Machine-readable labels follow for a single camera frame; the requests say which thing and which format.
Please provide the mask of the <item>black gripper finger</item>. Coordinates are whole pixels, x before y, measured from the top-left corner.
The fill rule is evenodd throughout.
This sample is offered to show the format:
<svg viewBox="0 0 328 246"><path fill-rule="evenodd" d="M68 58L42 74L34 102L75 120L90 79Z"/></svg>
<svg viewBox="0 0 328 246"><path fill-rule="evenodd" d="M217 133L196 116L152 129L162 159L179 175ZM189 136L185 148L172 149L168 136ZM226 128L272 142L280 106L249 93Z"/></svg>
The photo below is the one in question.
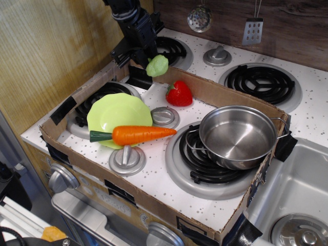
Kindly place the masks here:
<svg viewBox="0 0 328 246"><path fill-rule="evenodd" d="M131 59L134 52L135 47L127 38L123 38L111 51L110 55L114 58L116 65L122 68Z"/></svg>
<svg viewBox="0 0 328 246"><path fill-rule="evenodd" d="M148 47L146 49L136 47L133 49L133 60L138 65L141 65L142 68L146 68L149 64L149 59L153 59L157 55L158 51L156 47Z"/></svg>

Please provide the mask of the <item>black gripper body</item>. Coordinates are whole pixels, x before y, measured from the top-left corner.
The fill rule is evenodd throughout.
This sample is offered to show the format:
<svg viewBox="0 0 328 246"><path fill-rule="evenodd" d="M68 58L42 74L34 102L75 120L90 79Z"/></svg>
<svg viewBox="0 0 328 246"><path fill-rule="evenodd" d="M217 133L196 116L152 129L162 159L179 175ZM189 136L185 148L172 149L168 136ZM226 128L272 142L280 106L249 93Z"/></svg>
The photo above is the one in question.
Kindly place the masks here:
<svg viewBox="0 0 328 246"><path fill-rule="evenodd" d="M157 54L157 34L164 28L160 13L149 14L144 8L137 7L116 16L124 38L119 43L119 53L143 51L146 55Z"/></svg>

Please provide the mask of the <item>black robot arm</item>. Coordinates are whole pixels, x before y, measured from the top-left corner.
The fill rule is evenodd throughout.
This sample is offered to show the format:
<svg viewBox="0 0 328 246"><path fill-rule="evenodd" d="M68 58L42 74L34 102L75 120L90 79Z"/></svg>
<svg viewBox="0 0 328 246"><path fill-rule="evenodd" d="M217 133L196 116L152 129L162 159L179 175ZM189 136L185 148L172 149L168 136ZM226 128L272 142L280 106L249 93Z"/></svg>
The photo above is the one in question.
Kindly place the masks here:
<svg viewBox="0 0 328 246"><path fill-rule="evenodd" d="M117 21L124 37L111 51L118 67L122 68L133 60L136 64L147 67L150 58L158 55L157 34L164 28L160 13L149 14L141 7L140 1L104 1L110 6L112 17Z"/></svg>

